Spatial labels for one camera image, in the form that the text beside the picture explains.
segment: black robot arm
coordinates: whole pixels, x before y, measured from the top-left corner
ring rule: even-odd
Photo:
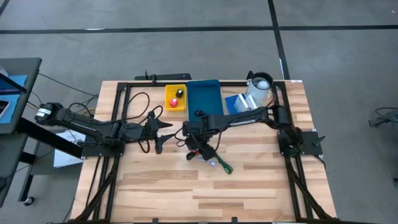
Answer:
[[[184,122],[182,134],[187,137],[185,144],[189,150],[198,151],[204,160],[211,159],[216,155],[215,149],[208,144],[211,137],[226,131],[230,127],[244,124],[260,122],[267,124],[272,129],[285,131],[289,137],[291,153],[299,152],[303,143],[301,130],[289,122],[288,112],[283,106],[262,106],[255,110],[230,115],[208,115],[197,111],[196,115],[202,115],[200,120]]]
[[[122,120],[117,121],[98,121],[82,114],[70,111],[64,108],[60,103],[42,104],[35,115],[37,123],[46,126],[63,126],[79,133],[85,134],[89,139],[85,142],[79,142],[81,147],[101,146],[116,151],[124,149],[125,143],[141,142],[155,140],[156,153],[162,152],[164,141],[172,137],[157,136],[160,128],[166,128],[172,124],[161,122],[155,118],[153,111],[148,112],[147,122],[141,126],[141,123],[127,123]]]

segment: concrete floor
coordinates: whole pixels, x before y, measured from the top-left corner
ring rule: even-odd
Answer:
[[[275,8],[280,26],[398,24],[394,0],[278,0]],[[271,24],[267,1],[260,0],[11,0],[0,17],[0,30]],[[326,136],[326,171],[338,216],[396,223],[398,126],[373,129],[368,119],[375,108],[397,106],[398,30],[281,36],[290,77],[304,81],[315,127]],[[253,70],[282,78],[273,31],[0,35],[0,57],[41,57],[43,74],[94,94],[103,80],[132,80],[145,70],[189,72],[194,79],[242,79]],[[43,101],[64,105],[89,98],[43,77],[34,91]],[[26,109],[26,118],[33,115]],[[35,177],[30,195],[37,203],[30,207],[16,202],[24,175],[16,174],[0,223],[62,221],[79,173]]]

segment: blue tray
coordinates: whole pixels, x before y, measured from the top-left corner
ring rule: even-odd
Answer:
[[[233,95],[233,96],[229,96],[225,98],[225,103],[226,103],[226,108],[228,109],[228,113],[229,114],[237,114],[239,113],[236,109],[235,109],[235,101],[236,99],[238,99],[237,95]]]
[[[218,80],[190,81],[187,83],[190,121],[199,121],[196,110],[206,114],[224,114],[221,87]]]

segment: blue container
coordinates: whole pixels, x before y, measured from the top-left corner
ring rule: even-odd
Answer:
[[[190,81],[187,83],[190,121],[199,121],[196,110],[206,114],[224,114],[221,87],[218,80]]]

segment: wooden tabletop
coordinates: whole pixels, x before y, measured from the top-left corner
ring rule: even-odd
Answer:
[[[294,124],[304,131],[312,130],[303,83],[285,83]],[[96,119],[111,119],[117,84],[116,81],[103,82]],[[164,87],[133,87],[131,91],[130,97],[141,91],[149,94],[149,110],[157,105],[164,106]],[[222,87],[221,91],[224,98],[243,93],[246,87]],[[118,109],[119,118],[122,103]],[[146,97],[135,98],[129,105],[127,117],[142,113],[146,104]],[[165,110],[160,120],[173,126],[162,129],[159,134],[175,133],[187,119],[188,110]],[[294,221],[285,162],[279,154],[276,133],[261,123],[225,131],[218,154],[233,167],[231,175],[221,166],[213,168],[196,159],[187,161],[188,149],[177,147],[175,139],[164,144],[161,155],[155,154],[153,141],[148,154],[141,152],[138,144],[128,144],[120,160],[111,222],[151,222],[153,218],[159,218],[160,222],[230,222],[231,217],[237,217],[240,222]],[[216,142],[217,136],[210,144],[215,146]],[[71,218],[77,217],[85,207],[96,160],[92,157],[83,163]],[[335,217],[323,164],[313,156],[302,156],[302,160],[309,191],[325,211]],[[93,192],[98,186],[100,169]],[[297,192],[301,214],[305,217],[302,194]],[[104,217],[105,206],[106,199],[102,200],[100,217]]]

